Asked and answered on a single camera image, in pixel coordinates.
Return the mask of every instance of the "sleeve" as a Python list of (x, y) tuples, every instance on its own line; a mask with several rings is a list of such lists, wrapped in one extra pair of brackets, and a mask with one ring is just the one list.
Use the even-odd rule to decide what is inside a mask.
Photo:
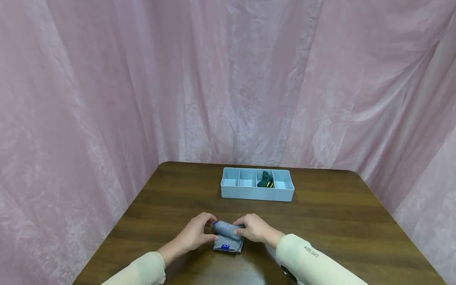
[(277, 259), (306, 285), (365, 285), (359, 277), (294, 234), (277, 244)]
[(158, 252), (148, 252), (102, 285), (158, 285), (165, 282), (165, 262)]

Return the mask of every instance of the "folded sock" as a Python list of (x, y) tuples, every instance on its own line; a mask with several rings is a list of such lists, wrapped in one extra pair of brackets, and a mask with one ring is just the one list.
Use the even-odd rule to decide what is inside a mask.
[(215, 222), (214, 232), (217, 233), (218, 240), (214, 243), (214, 250), (241, 253), (244, 238), (233, 234), (238, 228), (244, 228), (244, 226), (235, 226), (224, 221)]

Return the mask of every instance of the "storage organizer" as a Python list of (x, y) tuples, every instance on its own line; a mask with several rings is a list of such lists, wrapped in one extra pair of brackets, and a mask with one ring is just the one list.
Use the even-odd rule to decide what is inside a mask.
[[(273, 188), (257, 187), (263, 177), (263, 171), (267, 171), (274, 178)], [(225, 167), (220, 188), (223, 198), (282, 202), (291, 202), (295, 191), (288, 170), (257, 168)]]

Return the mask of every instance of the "wooden table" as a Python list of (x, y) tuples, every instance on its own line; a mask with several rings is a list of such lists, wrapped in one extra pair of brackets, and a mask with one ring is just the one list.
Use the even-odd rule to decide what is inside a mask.
[[(445, 284), (357, 174), (289, 168), (296, 190), (287, 203), (221, 198), (223, 167), (162, 163), (74, 284), (102, 283), (203, 211), (231, 223), (254, 212), (370, 285)], [(265, 247), (248, 240), (239, 255), (207, 244), (173, 263), (166, 276), (165, 284), (292, 284)]]

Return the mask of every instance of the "pink fabric backdrop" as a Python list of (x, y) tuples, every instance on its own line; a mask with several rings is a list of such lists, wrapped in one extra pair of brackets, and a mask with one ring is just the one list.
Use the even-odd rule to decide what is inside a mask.
[(455, 7), (0, 2), (0, 278), (71, 283), (172, 160), (356, 171), (456, 284)]

